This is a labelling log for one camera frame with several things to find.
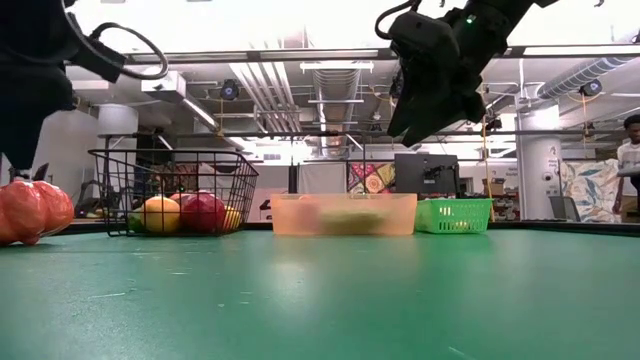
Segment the desk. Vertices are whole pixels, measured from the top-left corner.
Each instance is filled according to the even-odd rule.
[[[638,359],[640,239],[110,238],[0,249],[2,359]]]

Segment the green plastic basket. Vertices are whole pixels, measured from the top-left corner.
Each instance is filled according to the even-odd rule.
[[[491,199],[431,199],[418,202],[416,230],[434,234],[487,231]]]

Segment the white shirt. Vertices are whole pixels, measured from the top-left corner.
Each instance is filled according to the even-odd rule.
[[[629,169],[640,166],[640,144],[633,145],[631,143],[623,144],[618,148],[618,168]],[[638,196],[638,191],[631,185],[631,179],[624,178],[624,186],[622,188],[623,196]]]

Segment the food item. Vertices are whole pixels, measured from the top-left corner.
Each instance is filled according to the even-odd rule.
[[[150,232],[175,232],[180,228],[180,205],[163,196],[152,197],[140,209],[140,222]]]
[[[307,234],[318,232],[319,203],[313,195],[302,195],[298,198],[297,205],[293,208],[296,228]]]
[[[129,228],[129,230],[138,234],[144,233],[147,231],[147,229],[144,227],[144,224],[142,223],[142,220],[140,219],[141,213],[142,213],[142,208],[133,210],[129,214],[127,219],[127,227]]]
[[[44,233],[53,235],[66,229],[73,222],[73,203],[67,193],[59,187],[44,181],[36,181],[33,186],[44,200]]]
[[[224,229],[226,212],[222,200],[207,191],[199,191],[182,202],[182,222],[196,232]]]
[[[15,181],[0,189],[0,244],[38,242],[45,229],[46,205],[31,183]]]
[[[383,224],[379,210],[326,210],[320,213],[323,233],[335,235],[370,235]]]
[[[242,214],[240,213],[240,211],[232,208],[231,206],[225,206],[224,208],[226,210],[224,230],[236,230],[242,222]]]
[[[175,194],[171,195],[171,197],[169,199],[177,202],[178,205],[181,205],[182,204],[182,200],[186,200],[191,195],[193,195],[193,194],[175,193]]]

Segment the white column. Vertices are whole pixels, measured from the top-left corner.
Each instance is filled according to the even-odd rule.
[[[520,130],[558,130],[560,110],[557,104],[518,114]],[[557,135],[519,135],[518,170],[520,173],[520,208],[522,220],[552,219],[549,196],[560,195],[558,175],[561,158]]]
[[[138,111],[134,108],[119,104],[105,104],[100,106],[98,114],[98,134],[133,134],[138,131]],[[105,149],[105,139],[98,139],[97,148]],[[111,174],[111,185],[115,191],[121,187],[133,186],[134,168],[125,164],[134,165],[136,154],[132,151],[119,152],[125,150],[135,150],[138,141],[133,138],[122,138],[114,136],[110,139],[109,148],[113,151],[109,153],[108,171]],[[97,172],[100,175],[98,181],[102,181],[104,173],[104,162],[98,160]]]

